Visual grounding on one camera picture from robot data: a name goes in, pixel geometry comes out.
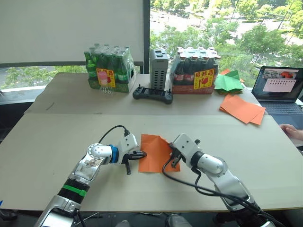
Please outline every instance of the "black wire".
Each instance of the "black wire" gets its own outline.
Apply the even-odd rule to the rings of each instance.
[[[110,133],[110,131],[112,131],[113,129],[118,128],[118,127],[124,128],[124,131],[127,131],[126,127],[124,127],[123,125],[116,125],[116,126],[114,126],[113,128],[111,128],[110,130],[108,130],[108,131],[101,137],[101,139],[99,140],[98,143],[101,143],[101,141],[104,139],[104,137],[106,137],[107,134]]]
[[[78,210],[78,212],[77,212],[77,215],[78,215],[78,218],[79,218],[79,220],[80,220],[80,222],[81,222],[81,224],[82,224],[82,227],[86,227],[86,225],[85,225],[85,223],[84,223],[84,221],[83,221],[82,215],[80,214],[80,211],[79,211],[79,210]]]
[[[228,195],[228,194],[224,194],[224,193],[220,193],[220,192],[217,192],[217,191],[214,191],[214,190],[211,190],[211,189],[208,189],[208,188],[205,188],[205,187],[201,187],[199,185],[197,185],[200,177],[201,177],[201,172],[200,174],[198,174],[198,178],[196,179],[195,181],[195,184],[192,184],[192,183],[189,183],[189,182],[185,182],[185,181],[182,181],[182,180],[179,180],[173,176],[170,176],[168,175],[166,172],[165,172],[165,168],[166,166],[168,165],[168,163],[172,160],[172,157],[170,157],[170,159],[163,165],[162,167],[162,172],[163,174],[168,177],[169,179],[173,180],[173,181],[177,181],[179,183],[182,183],[182,184],[185,184],[185,185],[188,185],[188,186],[191,186],[191,187],[194,187],[196,189],[197,192],[199,192],[200,194],[203,194],[203,195],[208,195],[208,196],[220,196],[220,197],[224,197],[224,198],[227,198],[227,199],[230,199],[232,201],[234,201],[235,203],[245,207],[245,208],[248,208],[250,211],[258,214],[258,215],[261,215],[265,218],[267,218],[268,220],[274,222],[275,224],[281,226],[281,227],[285,227],[284,224],[282,224],[281,222],[277,221],[273,216],[267,214],[266,212],[262,211],[260,207],[256,207],[254,204],[248,202],[247,200],[241,198],[241,197],[238,197],[238,196],[234,196],[234,195]],[[207,192],[211,192],[211,193],[205,193],[205,192],[202,192],[200,191],[199,189],[202,189],[204,191],[207,191]]]

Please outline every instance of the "gray device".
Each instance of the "gray device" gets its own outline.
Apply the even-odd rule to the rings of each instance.
[[[151,50],[150,82],[152,89],[164,90],[168,63],[165,50]]]
[[[262,66],[252,94],[278,124],[303,129],[303,111],[295,103],[302,88],[302,68]]]

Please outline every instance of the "human hand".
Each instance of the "human hand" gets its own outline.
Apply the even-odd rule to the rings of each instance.
[[[285,134],[289,138],[303,140],[303,131],[297,130],[294,126],[291,124],[281,124],[280,128],[285,132]]]

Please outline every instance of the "black game controller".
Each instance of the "black game controller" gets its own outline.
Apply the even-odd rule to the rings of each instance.
[[[166,104],[172,103],[172,93],[170,89],[168,91],[164,90],[157,90],[157,89],[151,89],[151,88],[145,88],[141,87],[139,84],[139,87],[133,92],[134,99],[139,98],[149,98],[154,100],[163,101]]]

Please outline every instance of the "white table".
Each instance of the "white table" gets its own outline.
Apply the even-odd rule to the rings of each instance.
[[[173,141],[187,133],[200,139],[203,152],[224,158],[263,209],[303,206],[303,159],[269,115],[261,126],[232,116],[155,116],[98,114],[25,114],[0,144],[1,208],[43,210],[83,157],[89,144],[116,124],[140,135],[157,134]],[[117,143],[115,129],[104,143]],[[83,211],[226,210],[219,198],[198,194],[162,174],[132,174],[115,164],[101,168],[82,203]],[[181,163],[175,177],[193,182],[196,175]],[[200,184],[213,188],[204,176]]]
[[[223,95],[173,95],[173,103],[135,100],[132,92],[149,87],[149,75],[138,75],[130,94],[115,92],[112,96],[91,89],[87,73],[58,73],[26,113],[36,114],[122,114],[122,115],[225,115],[218,111]],[[258,103],[251,91],[244,89],[239,96],[247,102]]]

